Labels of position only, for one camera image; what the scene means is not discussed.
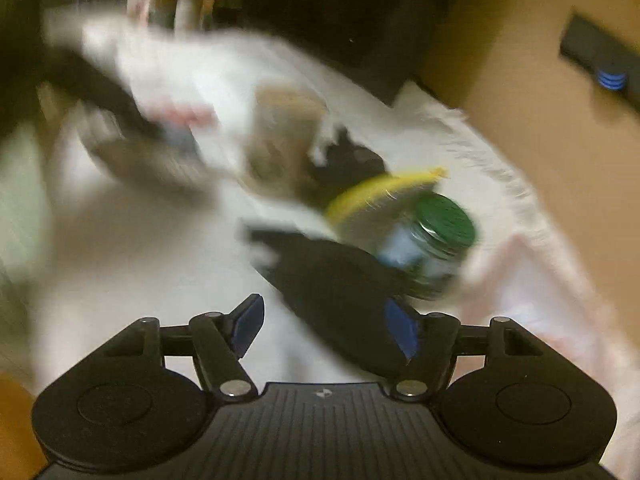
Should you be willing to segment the black plush toy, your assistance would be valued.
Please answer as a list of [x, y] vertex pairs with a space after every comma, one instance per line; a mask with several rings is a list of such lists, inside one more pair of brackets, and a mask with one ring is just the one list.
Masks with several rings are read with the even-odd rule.
[[[309, 164], [303, 196], [324, 214], [335, 197], [382, 174], [390, 174], [382, 157], [339, 128], [324, 148], [323, 164]], [[384, 304], [408, 295], [408, 274], [361, 248], [297, 231], [249, 226], [246, 237], [274, 252], [274, 263], [258, 266], [258, 272], [327, 346], [369, 373], [401, 374], [410, 359], [386, 328]]]

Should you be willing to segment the white soft cloth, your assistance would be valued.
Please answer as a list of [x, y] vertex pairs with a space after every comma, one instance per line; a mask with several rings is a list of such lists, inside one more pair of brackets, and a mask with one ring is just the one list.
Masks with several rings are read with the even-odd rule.
[[46, 38], [120, 82], [153, 122], [191, 129], [213, 178], [282, 181], [305, 165], [326, 103], [311, 88], [262, 79], [233, 36], [170, 36], [112, 9], [47, 14]]

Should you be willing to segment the blue striped black sock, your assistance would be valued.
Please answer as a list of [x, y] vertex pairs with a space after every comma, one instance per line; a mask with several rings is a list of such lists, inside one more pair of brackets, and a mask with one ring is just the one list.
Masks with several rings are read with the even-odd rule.
[[619, 70], [616, 72], [615, 70], [604, 70], [603, 68], [597, 68], [594, 71], [594, 76], [600, 87], [613, 92], [624, 90], [628, 80], [627, 72], [620, 72]]

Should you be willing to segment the white fluffy blanket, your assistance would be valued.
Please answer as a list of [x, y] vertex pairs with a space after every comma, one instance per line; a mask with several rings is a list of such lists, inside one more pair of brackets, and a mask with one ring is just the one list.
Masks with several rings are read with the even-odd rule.
[[[414, 84], [387, 107], [280, 41], [227, 35], [260, 78], [318, 91], [391, 170], [448, 170], [440, 189], [469, 211], [480, 240], [459, 284], [436, 306], [470, 324], [510, 316], [602, 382], [618, 409], [603, 461], [616, 476], [634, 478], [638, 352], [521, 173], [459, 112]], [[135, 318], [180, 324], [259, 292], [268, 311], [248, 359], [256, 382], [354, 379], [356, 370], [293, 318], [255, 272], [241, 237], [249, 223], [332, 233], [317, 211], [257, 196], [238, 179], [214, 178], [201, 207], [137, 190], [96, 166], [73, 130], [64, 133], [51, 182], [43, 183], [32, 134], [22, 131], [1, 168], [1, 283], [28, 281], [36, 294], [28, 306], [2, 301], [2, 370], [40, 389]]]

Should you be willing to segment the black bar on wall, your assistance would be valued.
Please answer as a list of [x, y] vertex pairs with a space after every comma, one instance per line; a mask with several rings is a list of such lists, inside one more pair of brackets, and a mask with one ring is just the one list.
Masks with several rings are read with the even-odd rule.
[[[625, 100], [639, 110], [639, 51], [627, 46], [580, 14], [568, 21], [560, 43], [560, 55], [585, 70], [598, 88]], [[628, 73], [624, 90], [613, 92], [598, 85], [594, 71], [619, 70]]]

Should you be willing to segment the green lid jar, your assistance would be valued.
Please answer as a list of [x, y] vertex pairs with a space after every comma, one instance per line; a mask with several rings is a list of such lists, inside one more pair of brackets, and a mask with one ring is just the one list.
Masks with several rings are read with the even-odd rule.
[[409, 275], [408, 294], [433, 300], [453, 283], [477, 240], [468, 213], [445, 195], [392, 198], [344, 225], [341, 237]]

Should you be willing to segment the yellow fuzzy strip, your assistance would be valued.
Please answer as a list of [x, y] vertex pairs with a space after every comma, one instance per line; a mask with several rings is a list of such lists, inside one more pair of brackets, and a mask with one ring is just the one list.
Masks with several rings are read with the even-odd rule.
[[351, 214], [373, 206], [377, 200], [392, 198], [399, 191], [424, 188], [424, 186], [431, 188], [447, 176], [448, 170], [444, 167], [403, 174], [382, 174], [382, 176], [364, 180], [335, 197], [326, 207], [324, 216], [332, 226], [336, 226]]

